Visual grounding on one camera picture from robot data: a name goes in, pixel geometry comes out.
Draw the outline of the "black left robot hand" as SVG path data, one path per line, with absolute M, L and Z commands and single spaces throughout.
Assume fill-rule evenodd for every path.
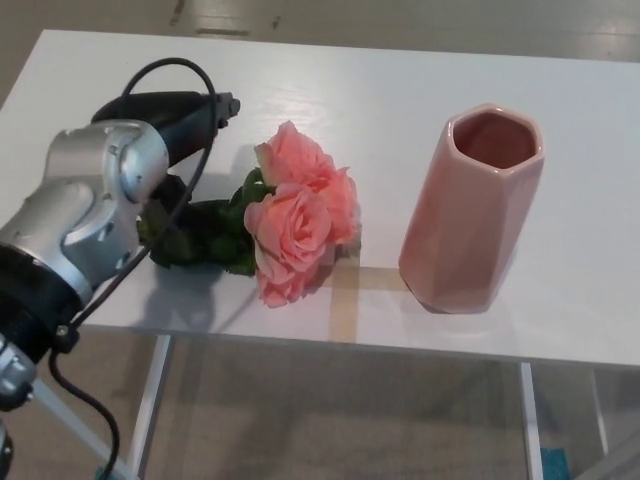
M 230 93 L 178 91 L 134 94 L 105 105 L 84 129 L 94 200 L 76 229 L 129 235 L 150 200 L 176 213 L 177 226 L 202 226 L 212 215 L 191 204 L 178 210 L 186 186 L 167 171 L 209 146 L 239 110 Z

